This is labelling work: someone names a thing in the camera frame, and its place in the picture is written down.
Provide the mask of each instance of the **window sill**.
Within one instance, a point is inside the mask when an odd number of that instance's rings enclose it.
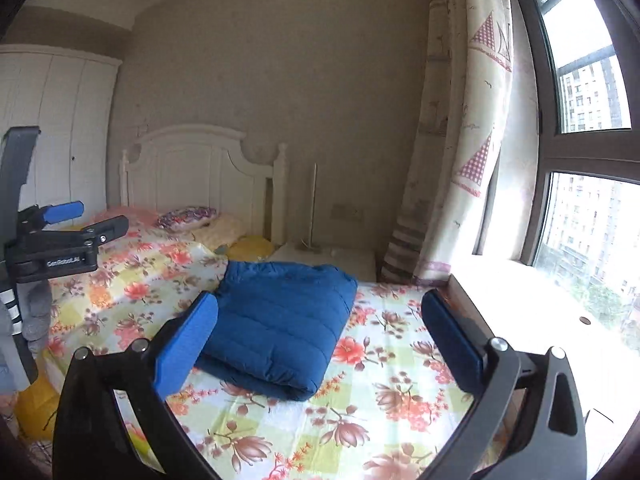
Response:
[[[503,337],[519,351],[545,354],[551,346],[565,350],[583,415],[596,409],[613,421],[597,453],[588,444],[590,462],[594,454],[606,460],[640,411],[640,357],[571,295],[519,262],[472,256],[454,268],[447,293],[454,307],[475,320],[487,337]],[[580,316],[591,324],[582,323]],[[511,406],[505,417],[508,428],[516,410]]]

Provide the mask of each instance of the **blue folded comforter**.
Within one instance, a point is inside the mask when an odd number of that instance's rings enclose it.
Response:
[[[229,262],[196,366],[247,390],[306,400],[349,319],[357,282],[333,266]]]

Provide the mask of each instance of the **electrical outlet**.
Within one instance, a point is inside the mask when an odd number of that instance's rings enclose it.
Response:
[[[335,203],[331,208],[331,219],[345,222],[364,222],[364,209],[353,204]]]

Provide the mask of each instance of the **floral bedsheet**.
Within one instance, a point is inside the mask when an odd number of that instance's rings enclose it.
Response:
[[[226,260],[192,238],[129,221],[124,237],[100,247],[98,270],[50,280],[46,357],[62,372],[81,346],[104,354],[122,351],[139,337],[152,338],[201,290],[215,290],[225,274]],[[51,367],[47,371],[60,389]]]
[[[79,346],[101,354],[153,337],[200,290],[217,286],[225,260],[164,236],[133,228],[105,246],[99,270],[55,282],[49,357],[58,370]],[[421,321],[426,290],[361,284],[307,402],[260,396],[194,368],[167,403],[225,480],[414,480],[472,402]],[[136,449],[157,463],[126,394],[117,397]]]

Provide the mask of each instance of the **logo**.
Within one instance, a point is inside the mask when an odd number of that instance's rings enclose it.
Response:
[[[80,256],[74,256],[73,258],[65,258],[62,260],[53,260],[51,262],[47,262],[47,267],[57,267],[58,265],[66,265],[66,264],[76,264],[79,263]]]

